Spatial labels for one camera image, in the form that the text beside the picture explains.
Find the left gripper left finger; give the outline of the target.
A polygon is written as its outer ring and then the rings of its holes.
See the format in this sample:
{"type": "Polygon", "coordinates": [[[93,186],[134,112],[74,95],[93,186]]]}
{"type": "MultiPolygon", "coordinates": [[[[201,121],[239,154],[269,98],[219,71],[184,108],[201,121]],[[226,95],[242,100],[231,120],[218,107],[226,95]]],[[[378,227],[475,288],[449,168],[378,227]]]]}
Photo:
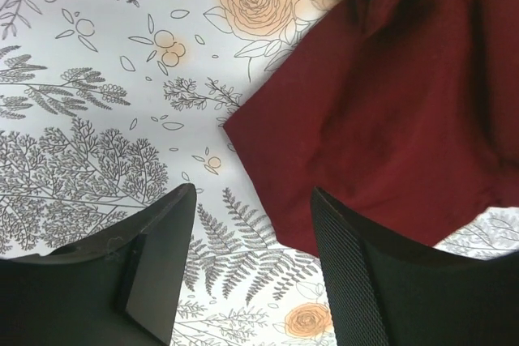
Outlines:
{"type": "Polygon", "coordinates": [[[183,184],[45,256],[2,260],[2,344],[169,344],[196,202],[183,184]]]}

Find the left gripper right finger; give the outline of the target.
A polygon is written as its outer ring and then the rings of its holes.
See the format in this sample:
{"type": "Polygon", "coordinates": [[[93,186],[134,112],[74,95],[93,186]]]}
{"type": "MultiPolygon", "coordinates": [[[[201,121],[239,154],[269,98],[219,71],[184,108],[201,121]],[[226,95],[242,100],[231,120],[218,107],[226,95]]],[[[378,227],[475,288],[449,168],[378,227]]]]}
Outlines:
{"type": "Polygon", "coordinates": [[[437,250],[320,188],[311,218],[339,345],[517,344],[517,253],[480,260],[437,250]]]}

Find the dark red t shirt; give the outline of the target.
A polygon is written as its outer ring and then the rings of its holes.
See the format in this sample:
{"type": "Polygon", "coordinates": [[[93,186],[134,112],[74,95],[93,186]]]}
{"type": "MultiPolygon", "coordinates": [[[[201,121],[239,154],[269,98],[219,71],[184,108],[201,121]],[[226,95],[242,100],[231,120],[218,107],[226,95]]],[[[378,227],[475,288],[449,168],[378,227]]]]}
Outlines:
{"type": "Polygon", "coordinates": [[[518,204],[518,0],[342,0],[225,132],[282,245],[320,187],[432,246],[518,204]]]}

